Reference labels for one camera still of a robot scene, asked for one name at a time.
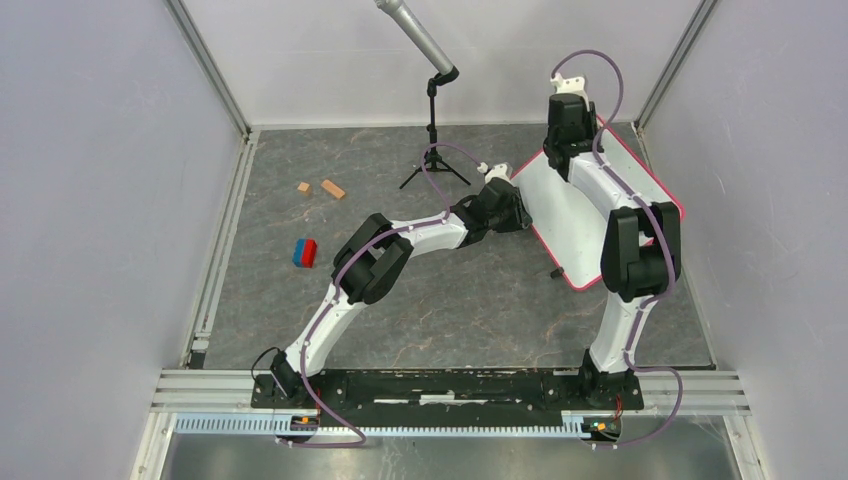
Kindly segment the pink framed whiteboard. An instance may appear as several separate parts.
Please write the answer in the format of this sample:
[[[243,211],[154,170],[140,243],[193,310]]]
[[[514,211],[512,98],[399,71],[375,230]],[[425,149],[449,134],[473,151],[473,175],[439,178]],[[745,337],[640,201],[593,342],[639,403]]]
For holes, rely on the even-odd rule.
[[[630,124],[613,124],[601,144],[615,170],[645,199],[677,201],[649,170]],[[532,218],[531,228],[562,270],[554,277],[565,280],[576,291],[585,291],[601,281],[606,217],[590,199],[549,167],[543,151],[521,165],[511,181]]]

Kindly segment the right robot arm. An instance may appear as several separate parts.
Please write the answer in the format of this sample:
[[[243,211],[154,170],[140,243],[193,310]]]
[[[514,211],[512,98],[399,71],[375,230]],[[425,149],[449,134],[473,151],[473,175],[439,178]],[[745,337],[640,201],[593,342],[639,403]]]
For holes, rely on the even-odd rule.
[[[608,299],[601,328],[578,371],[577,392],[591,408],[637,386],[635,347],[650,311],[680,275],[680,211],[650,202],[601,155],[603,130],[593,103],[575,93],[548,100],[543,151],[549,166],[605,217],[600,254]]]

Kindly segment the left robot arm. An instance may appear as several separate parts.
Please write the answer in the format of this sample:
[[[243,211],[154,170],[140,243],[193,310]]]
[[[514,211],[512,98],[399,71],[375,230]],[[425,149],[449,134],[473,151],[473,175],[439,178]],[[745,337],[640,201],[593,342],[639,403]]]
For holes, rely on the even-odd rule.
[[[503,178],[433,216],[396,221],[370,215],[334,257],[331,283],[307,326],[275,356],[270,376],[278,397],[295,408],[312,399],[311,377],[324,368],[342,333],[365,307],[391,291],[411,259],[531,225],[519,188]]]

